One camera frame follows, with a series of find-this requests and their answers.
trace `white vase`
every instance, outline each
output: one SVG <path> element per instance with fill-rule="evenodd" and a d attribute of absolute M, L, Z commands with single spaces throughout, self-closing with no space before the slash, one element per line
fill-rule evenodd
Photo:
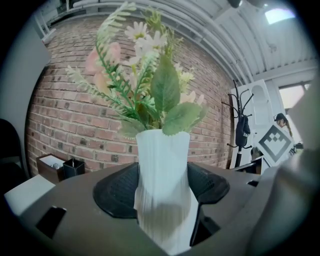
<path fill-rule="evenodd" d="M 190 135 L 167 136 L 154 129 L 139 133 L 136 141 L 139 182 L 134 208 L 139 226 L 169 255 L 186 251 L 198 207 L 187 174 Z"/>

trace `person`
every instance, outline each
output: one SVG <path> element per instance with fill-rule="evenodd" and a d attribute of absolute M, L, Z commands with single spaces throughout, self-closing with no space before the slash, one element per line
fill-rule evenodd
<path fill-rule="evenodd" d="M 288 133 L 291 136 L 291 138 L 293 137 L 289 121 L 283 113 L 277 114 L 274 121 L 278 126 L 282 128 L 283 131 Z M 296 152 L 297 152 L 296 146 L 293 145 L 293 148 L 288 153 L 288 157 L 293 156 Z M 251 149 L 251 161 L 263 155 L 264 154 L 256 146 L 254 146 Z"/>
<path fill-rule="evenodd" d="M 293 138 L 289 121 L 283 113 L 277 114 L 274 121 L 278 126 L 282 128 L 282 130 L 290 134 L 291 138 Z M 291 157 L 296 153 L 297 153 L 296 145 L 293 145 L 293 148 L 289 151 L 288 156 Z"/>
<path fill-rule="evenodd" d="M 290 134 L 291 138 L 293 137 L 289 121 L 288 121 L 288 119 L 286 118 L 286 116 L 283 113 L 277 114 L 274 121 L 284 131 L 286 131 L 288 134 Z"/>

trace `pink flower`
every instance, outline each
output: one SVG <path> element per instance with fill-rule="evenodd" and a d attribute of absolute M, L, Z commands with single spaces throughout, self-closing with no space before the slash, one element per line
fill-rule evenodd
<path fill-rule="evenodd" d="M 97 89 L 106 94 L 109 95 L 110 94 L 110 89 L 108 88 L 108 85 L 111 82 L 111 79 L 104 76 L 104 74 L 102 74 L 101 72 L 96 73 L 93 77 L 93 82 L 95 84 L 95 86 L 97 87 Z"/>
<path fill-rule="evenodd" d="M 121 58 L 121 47 L 118 42 L 112 42 L 109 45 L 108 52 L 104 58 L 104 62 L 109 61 L 112 65 L 117 65 L 120 62 Z M 86 71 L 94 75 L 93 82 L 102 93 L 109 94 L 110 90 L 108 85 L 110 84 L 111 79 L 103 74 L 104 67 L 98 63 L 99 55 L 96 47 L 93 48 L 92 52 L 88 55 L 85 61 Z"/>
<path fill-rule="evenodd" d="M 111 64 L 117 65 L 120 62 L 120 59 L 121 59 L 120 44 L 118 42 L 112 42 L 109 45 L 109 49 L 104 58 L 104 62 L 106 63 L 107 61 L 110 61 Z M 96 47 L 94 47 L 92 52 L 88 55 L 85 61 L 85 69 L 89 74 L 94 75 L 104 70 L 104 68 L 97 63 L 98 60 L 99 60 L 99 55 Z"/>

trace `black chair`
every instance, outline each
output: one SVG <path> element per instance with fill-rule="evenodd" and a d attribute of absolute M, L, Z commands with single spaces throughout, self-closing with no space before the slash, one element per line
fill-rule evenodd
<path fill-rule="evenodd" d="M 23 168 L 20 140 L 16 129 L 8 121 L 0 119 L 0 134 L 4 139 L 0 145 L 1 193 L 5 194 L 25 182 L 27 176 Z"/>

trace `white ceiling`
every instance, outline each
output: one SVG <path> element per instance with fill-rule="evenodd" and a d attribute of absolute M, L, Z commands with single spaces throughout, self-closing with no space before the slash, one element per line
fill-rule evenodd
<path fill-rule="evenodd" d="M 100 0 L 90 6 L 110 13 L 123 0 Z M 141 10 L 162 12 L 163 22 L 210 54 L 241 84 L 301 72 L 316 72 L 316 51 L 296 18 L 268 24 L 265 11 L 243 1 L 232 8 L 227 0 L 134 0 Z"/>

